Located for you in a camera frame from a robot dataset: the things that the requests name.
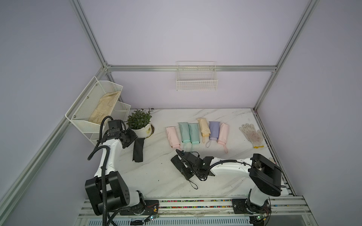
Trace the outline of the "black umbrella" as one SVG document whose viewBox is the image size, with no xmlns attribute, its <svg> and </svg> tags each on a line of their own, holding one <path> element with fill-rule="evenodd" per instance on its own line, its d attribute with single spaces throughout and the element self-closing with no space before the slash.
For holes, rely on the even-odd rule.
<svg viewBox="0 0 362 226">
<path fill-rule="evenodd" d="M 171 159 L 171 162 L 176 167 L 176 169 L 184 176 L 184 178 L 190 183 L 191 187 L 195 190 L 198 190 L 199 187 L 190 180 L 194 176 L 194 174 L 191 172 L 191 169 L 182 162 L 179 156 L 175 155 Z"/>
</svg>

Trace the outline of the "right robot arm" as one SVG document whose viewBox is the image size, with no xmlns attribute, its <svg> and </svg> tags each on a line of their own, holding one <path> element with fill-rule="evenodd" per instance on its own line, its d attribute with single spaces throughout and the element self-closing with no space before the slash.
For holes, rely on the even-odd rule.
<svg viewBox="0 0 362 226">
<path fill-rule="evenodd" d="M 240 160 L 224 160 L 212 156 L 202 159 L 193 152 L 179 149 L 176 149 L 176 153 L 171 162 L 186 180 L 193 176 L 206 181 L 209 177 L 236 175 L 253 181 L 254 187 L 250 189 L 247 198 L 232 201 L 235 213 L 269 214 L 269 198 L 281 195 L 281 168 L 259 153 L 253 154 L 250 159 Z"/>
</svg>

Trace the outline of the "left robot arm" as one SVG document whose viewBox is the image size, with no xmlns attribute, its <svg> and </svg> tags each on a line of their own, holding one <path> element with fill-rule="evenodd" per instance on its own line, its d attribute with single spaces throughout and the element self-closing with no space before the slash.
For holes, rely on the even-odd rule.
<svg viewBox="0 0 362 226">
<path fill-rule="evenodd" d="M 88 160 L 102 151 L 100 166 L 95 176 L 85 183 L 85 190 L 92 209 L 97 216 L 102 216 L 102 225 L 115 225 L 113 219 L 119 213 L 129 211 L 141 215 L 146 203 L 141 191 L 132 191 L 115 167 L 117 152 L 129 147 L 137 135 L 127 128 L 122 120 L 111 116 L 103 118 L 100 124 L 99 139 Z"/>
</svg>

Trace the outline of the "potted green plant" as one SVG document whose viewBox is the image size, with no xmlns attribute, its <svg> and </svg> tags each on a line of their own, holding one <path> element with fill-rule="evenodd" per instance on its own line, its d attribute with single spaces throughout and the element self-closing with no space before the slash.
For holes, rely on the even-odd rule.
<svg viewBox="0 0 362 226">
<path fill-rule="evenodd" d="M 148 138 L 152 134 L 151 113 L 154 108 L 136 109 L 127 118 L 127 125 L 139 138 Z"/>
</svg>

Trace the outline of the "beige gloves in shelf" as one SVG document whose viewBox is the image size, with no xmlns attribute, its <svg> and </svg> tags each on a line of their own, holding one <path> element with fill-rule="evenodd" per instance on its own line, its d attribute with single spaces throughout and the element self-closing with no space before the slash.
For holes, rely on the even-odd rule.
<svg viewBox="0 0 362 226">
<path fill-rule="evenodd" d="M 106 116 L 110 116 L 113 108 L 121 94 L 121 91 L 106 93 L 102 96 L 92 114 L 89 117 L 89 122 L 100 125 Z"/>
</svg>

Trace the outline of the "teal umbrella left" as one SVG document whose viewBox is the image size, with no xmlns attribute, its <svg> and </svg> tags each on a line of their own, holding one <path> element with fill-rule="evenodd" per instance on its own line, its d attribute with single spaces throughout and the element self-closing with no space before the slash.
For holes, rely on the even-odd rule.
<svg viewBox="0 0 362 226">
<path fill-rule="evenodd" d="M 190 143 L 189 124 L 187 122 L 179 122 L 178 124 L 179 124 L 182 142 L 184 144 Z"/>
</svg>

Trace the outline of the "teal umbrella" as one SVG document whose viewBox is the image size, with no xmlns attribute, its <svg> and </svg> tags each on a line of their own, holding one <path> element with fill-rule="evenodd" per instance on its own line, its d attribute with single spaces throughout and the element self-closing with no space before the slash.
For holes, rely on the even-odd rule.
<svg viewBox="0 0 362 226">
<path fill-rule="evenodd" d="M 182 142 L 184 144 L 190 143 L 189 124 L 187 122 L 179 122 L 178 124 L 179 124 Z"/>
<path fill-rule="evenodd" d="M 199 125 L 197 123 L 189 123 L 189 135 L 191 142 L 191 151 L 193 151 L 194 145 L 200 144 L 199 139 Z"/>
</svg>

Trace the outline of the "white two-tier mesh shelf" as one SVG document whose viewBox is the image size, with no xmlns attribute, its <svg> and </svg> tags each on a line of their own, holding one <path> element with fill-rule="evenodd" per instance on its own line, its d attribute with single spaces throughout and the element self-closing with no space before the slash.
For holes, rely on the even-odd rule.
<svg viewBox="0 0 362 226">
<path fill-rule="evenodd" d="M 89 117 L 102 96 L 116 91 L 122 92 L 123 86 L 110 81 L 99 81 L 96 77 L 93 77 L 65 115 L 93 145 L 96 145 L 97 140 L 99 140 L 100 130 L 106 131 L 108 126 L 106 122 L 103 127 L 101 127 L 101 124 L 89 122 Z M 110 116 L 113 119 L 126 121 L 131 106 L 122 102 L 120 96 Z"/>
</svg>

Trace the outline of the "yellow umbrella in sleeve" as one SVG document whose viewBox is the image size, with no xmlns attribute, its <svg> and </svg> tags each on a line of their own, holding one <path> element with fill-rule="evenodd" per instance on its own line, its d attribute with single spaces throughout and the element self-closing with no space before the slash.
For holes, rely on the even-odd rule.
<svg viewBox="0 0 362 226">
<path fill-rule="evenodd" d="M 202 142 L 205 143 L 211 134 L 206 118 L 198 118 L 200 131 L 202 134 Z"/>
</svg>

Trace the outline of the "teal umbrella right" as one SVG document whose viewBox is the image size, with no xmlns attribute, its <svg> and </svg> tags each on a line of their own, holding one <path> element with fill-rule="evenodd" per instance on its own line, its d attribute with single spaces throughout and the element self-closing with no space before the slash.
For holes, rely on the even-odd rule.
<svg viewBox="0 0 362 226">
<path fill-rule="evenodd" d="M 197 123 L 189 123 L 189 135 L 191 142 L 191 151 L 193 151 L 194 145 L 200 144 L 199 139 L 199 125 Z"/>
</svg>

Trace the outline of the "pink umbrella far right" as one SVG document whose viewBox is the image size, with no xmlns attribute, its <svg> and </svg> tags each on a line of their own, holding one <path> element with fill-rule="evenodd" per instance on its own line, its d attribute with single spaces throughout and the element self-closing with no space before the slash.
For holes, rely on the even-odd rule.
<svg viewBox="0 0 362 226">
<path fill-rule="evenodd" d="M 230 126 L 228 124 L 223 123 L 223 122 L 220 124 L 219 137 L 218 137 L 217 143 L 224 148 L 225 153 L 228 153 L 226 144 L 228 141 L 229 130 L 230 130 Z"/>
</svg>

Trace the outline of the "purple umbrella in sleeve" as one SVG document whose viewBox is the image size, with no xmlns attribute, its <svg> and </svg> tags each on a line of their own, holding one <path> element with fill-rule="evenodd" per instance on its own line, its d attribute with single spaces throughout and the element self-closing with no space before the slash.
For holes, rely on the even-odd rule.
<svg viewBox="0 0 362 226">
<path fill-rule="evenodd" d="M 209 122 L 209 141 L 206 143 L 206 148 L 211 146 L 212 141 L 218 141 L 219 139 L 219 131 L 220 131 L 220 122 L 219 121 L 210 121 Z"/>
</svg>

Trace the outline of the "white dotted work glove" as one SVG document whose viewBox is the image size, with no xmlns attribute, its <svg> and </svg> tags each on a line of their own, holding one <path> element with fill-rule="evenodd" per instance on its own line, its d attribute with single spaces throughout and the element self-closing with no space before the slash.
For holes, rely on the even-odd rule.
<svg viewBox="0 0 362 226">
<path fill-rule="evenodd" d="M 243 124 L 241 127 L 239 127 L 239 130 L 244 134 L 246 139 L 252 143 L 253 148 L 264 147 L 263 133 L 260 130 L 256 130 L 253 124 Z"/>
</svg>

